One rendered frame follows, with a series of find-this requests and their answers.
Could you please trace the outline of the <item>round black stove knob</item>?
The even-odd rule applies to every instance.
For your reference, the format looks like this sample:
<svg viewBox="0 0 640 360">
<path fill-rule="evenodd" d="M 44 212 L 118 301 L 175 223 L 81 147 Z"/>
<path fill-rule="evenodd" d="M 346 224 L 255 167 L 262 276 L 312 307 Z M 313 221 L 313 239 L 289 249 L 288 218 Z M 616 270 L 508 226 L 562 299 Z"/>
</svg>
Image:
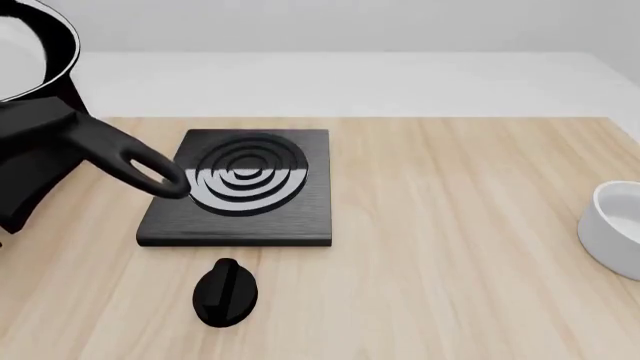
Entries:
<svg viewBox="0 0 640 360">
<path fill-rule="evenodd" d="M 254 275 L 232 258 L 221 258 L 197 282 L 192 304 L 207 326 L 226 328 L 251 314 L 258 300 Z"/>
</svg>

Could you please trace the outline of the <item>black frying pan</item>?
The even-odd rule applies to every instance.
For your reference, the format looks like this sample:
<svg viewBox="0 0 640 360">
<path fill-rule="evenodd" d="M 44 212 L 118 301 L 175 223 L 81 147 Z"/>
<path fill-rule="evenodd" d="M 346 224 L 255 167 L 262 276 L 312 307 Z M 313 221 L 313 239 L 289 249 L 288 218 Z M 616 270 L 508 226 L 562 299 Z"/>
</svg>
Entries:
<svg viewBox="0 0 640 360">
<path fill-rule="evenodd" d="M 0 164 L 48 146 L 70 149 L 156 197 L 190 191 L 184 171 L 135 137 L 65 99 L 80 56 L 78 32 L 38 0 L 0 0 Z"/>
</svg>

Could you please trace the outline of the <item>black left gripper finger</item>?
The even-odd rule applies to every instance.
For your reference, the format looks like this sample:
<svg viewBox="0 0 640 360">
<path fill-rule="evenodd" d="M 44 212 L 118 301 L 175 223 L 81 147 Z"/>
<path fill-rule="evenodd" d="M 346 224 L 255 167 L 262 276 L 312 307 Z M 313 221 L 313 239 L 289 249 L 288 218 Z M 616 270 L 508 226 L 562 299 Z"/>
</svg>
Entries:
<svg viewBox="0 0 640 360">
<path fill-rule="evenodd" d="M 18 233 L 46 195 L 82 162 L 77 152 L 26 152 L 0 164 L 0 227 Z"/>
<path fill-rule="evenodd" d="M 69 74 L 61 78 L 61 99 L 74 110 L 90 114 Z"/>
</svg>

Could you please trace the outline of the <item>flat black stove plate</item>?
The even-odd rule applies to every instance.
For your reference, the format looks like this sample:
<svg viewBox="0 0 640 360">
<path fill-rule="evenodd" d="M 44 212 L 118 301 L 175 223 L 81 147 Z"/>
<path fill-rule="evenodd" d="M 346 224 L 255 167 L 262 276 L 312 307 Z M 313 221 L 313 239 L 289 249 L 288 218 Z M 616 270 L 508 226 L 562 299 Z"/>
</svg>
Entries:
<svg viewBox="0 0 640 360">
<path fill-rule="evenodd" d="M 191 129 L 174 156 L 188 197 L 156 197 L 136 233 L 146 247 L 332 244 L 329 132 Z"/>
</svg>

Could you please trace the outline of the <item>white bowl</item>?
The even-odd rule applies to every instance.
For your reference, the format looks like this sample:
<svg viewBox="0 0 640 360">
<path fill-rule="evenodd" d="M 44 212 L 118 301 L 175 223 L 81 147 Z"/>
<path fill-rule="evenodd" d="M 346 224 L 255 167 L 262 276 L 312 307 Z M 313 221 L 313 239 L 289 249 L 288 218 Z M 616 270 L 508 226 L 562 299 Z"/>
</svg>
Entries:
<svg viewBox="0 0 640 360">
<path fill-rule="evenodd" d="M 640 182 L 598 185 L 577 226 L 583 248 L 602 266 L 640 281 Z"/>
</svg>

